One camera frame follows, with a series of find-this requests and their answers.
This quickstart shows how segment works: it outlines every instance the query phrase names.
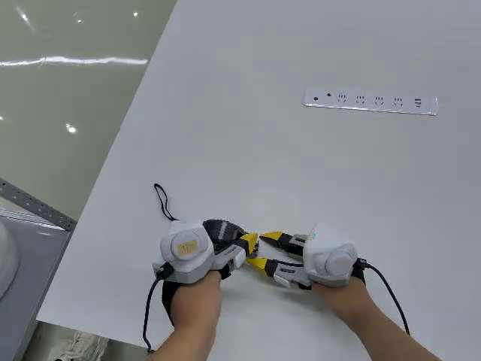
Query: black cable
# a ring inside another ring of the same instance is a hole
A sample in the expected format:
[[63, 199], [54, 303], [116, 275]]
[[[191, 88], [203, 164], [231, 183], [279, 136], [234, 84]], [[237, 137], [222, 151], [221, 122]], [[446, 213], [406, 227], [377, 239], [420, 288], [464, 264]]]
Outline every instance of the black cable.
[[144, 331], [142, 332], [142, 338], [144, 339], [145, 343], [147, 344], [147, 353], [152, 353], [152, 345], [150, 344], [149, 340], [147, 339], [147, 323], [149, 322], [149, 312], [150, 312], [150, 301], [152, 300], [152, 294], [154, 289], [157, 287], [157, 284], [161, 281], [161, 278], [156, 278], [153, 282], [149, 295], [147, 296], [147, 303], [145, 305], [145, 317], [144, 317]]
[[409, 326], [407, 325], [407, 321], [406, 321], [406, 317], [404, 316], [404, 312], [403, 312], [403, 309], [401, 308], [401, 305], [399, 305], [399, 302], [398, 302], [398, 299], [396, 299], [396, 296], [394, 296], [394, 292], [392, 292], [392, 289], [391, 287], [389, 286], [388, 284], [388, 281], [386, 280], [386, 278], [383, 276], [383, 274], [381, 273], [381, 271], [379, 269], [377, 269], [376, 267], [374, 267], [373, 265], [370, 265], [369, 263], [363, 263], [363, 266], [365, 268], [370, 268], [372, 269], [373, 271], [375, 271], [377, 273], [377, 275], [381, 278], [381, 280], [383, 281], [384, 285], [386, 286], [386, 288], [388, 289], [389, 291], [389, 294], [391, 295], [392, 297], [392, 300], [394, 301], [394, 303], [396, 304], [396, 307], [398, 308], [399, 310], [399, 313], [401, 314], [401, 318], [403, 320], [403, 324], [404, 324], [404, 329], [406, 330], [406, 333], [411, 336], [411, 333], [409, 331]]
[[172, 265], [168, 262], [164, 263], [156, 271], [156, 280], [153, 282], [152, 286], [150, 287], [149, 295], [147, 296], [147, 303], [145, 304], [144, 331], [142, 332], [142, 338], [144, 339], [147, 345], [147, 353], [153, 352], [152, 345], [147, 339], [147, 324], [149, 322], [150, 301], [152, 300], [152, 294], [154, 289], [157, 287], [157, 284], [159, 284], [161, 280], [167, 279], [170, 275], [172, 275], [172, 273], [174, 273], [174, 267], [172, 267]]
[[[173, 221], [173, 220], [178, 220], [177, 218], [175, 218], [172, 213], [168, 210], [168, 197], [167, 197], [167, 193], [165, 192], [164, 188], [162, 188], [162, 186], [158, 183], [154, 183], [153, 184], [153, 187], [156, 189], [156, 192], [157, 192], [157, 196], [159, 197], [159, 201], [160, 201], [160, 208], [162, 209], [162, 213], [167, 217], [168, 220], [170, 221]], [[159, 190], [162, 191], [162, 193], [164, 193], [164, 197], [165, 197], [165, 204], [164, 204], [164, 200], [162, 199], [162, 197], [160, 196], [160, 193], [159, 193]]]

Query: perforated metal rail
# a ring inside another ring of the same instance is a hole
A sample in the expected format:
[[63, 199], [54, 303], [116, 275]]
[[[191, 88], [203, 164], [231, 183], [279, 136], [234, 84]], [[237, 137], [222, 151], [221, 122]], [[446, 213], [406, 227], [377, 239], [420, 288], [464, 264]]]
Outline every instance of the perforated metal rail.
[[26, 211], [29, 211], [66, 231], [73, 231], [77, 225], [77, 221], [74, 219], [57, 211], [55, 208], [50, 207], [40, 199], [31, 196], [2, 178], [0, 178], [0, 197], [7, 199]]

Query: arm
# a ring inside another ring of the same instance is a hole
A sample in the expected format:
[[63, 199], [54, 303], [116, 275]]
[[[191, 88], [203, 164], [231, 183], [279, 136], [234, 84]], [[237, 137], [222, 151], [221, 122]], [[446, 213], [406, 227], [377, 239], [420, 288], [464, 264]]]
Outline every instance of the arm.
[[219, 272], [209, 272], [199, 282], [181, 287], [172, 299], [174, 332], [150, 361], [205, 361], [216, 337], [220, 303]]
[[358, 278], [341, 288], [314, 284], [313, 290], [359, 337], [373, 361], [439, 360], [381, 312]]

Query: black fabric strap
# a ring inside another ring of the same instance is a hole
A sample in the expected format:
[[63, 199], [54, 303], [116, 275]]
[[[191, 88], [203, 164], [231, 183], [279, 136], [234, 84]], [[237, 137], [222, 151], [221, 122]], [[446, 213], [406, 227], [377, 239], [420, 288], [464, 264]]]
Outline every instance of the black fabric strap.
[[231, 275], [231, 268], [228, 265], [225, 265], [222, 269], [218, 270], [220, 273], [220, 278], [225, 280], [228, 276]]
[[363, 284], [366, 284], [366, 280], [364, 278], [364, 271], [363, 267], [356, 261], [354, 265], [352, 265], [352, 273], [351, 276], [359, 278]]
[[164, 281], [164, 284], [162, 286], [162, 304], [164, 305], [165, 311], [168, 315], [168, 319], [171, 321], [172, 326], [174, 325], [174, 321], [172, 320], [171, 316], [172, 299], [174, 299], [174, 295], [180, 288], [180, 286], [182, 286], [182, 284], [170, 281]]

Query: outlet socket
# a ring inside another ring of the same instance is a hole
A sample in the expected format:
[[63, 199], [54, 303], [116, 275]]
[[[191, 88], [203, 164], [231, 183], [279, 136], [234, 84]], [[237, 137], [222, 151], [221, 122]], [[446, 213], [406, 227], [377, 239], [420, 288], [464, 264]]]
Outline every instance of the outlet socket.
[[385, 111], [389, 113], [437, 115], [439, 105], [433, 96], [412, 96], [345, 89], [308, 89], [307, 107]]

